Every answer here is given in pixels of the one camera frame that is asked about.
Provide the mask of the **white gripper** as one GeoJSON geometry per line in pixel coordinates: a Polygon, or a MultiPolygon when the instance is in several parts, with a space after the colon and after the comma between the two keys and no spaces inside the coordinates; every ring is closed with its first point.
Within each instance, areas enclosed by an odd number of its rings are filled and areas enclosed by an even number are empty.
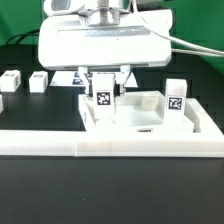
{"type": "Polygon", "coordinates": [[[115,26],[89,27],[78,15],[55,16],[41,26],[38,59],[49,70],[75,70],[93,96],[89,69],[120,67],[115,93],[123,94],[131,66],[159,67],[171,60],[172,11],[123,14],[115,26]]]}

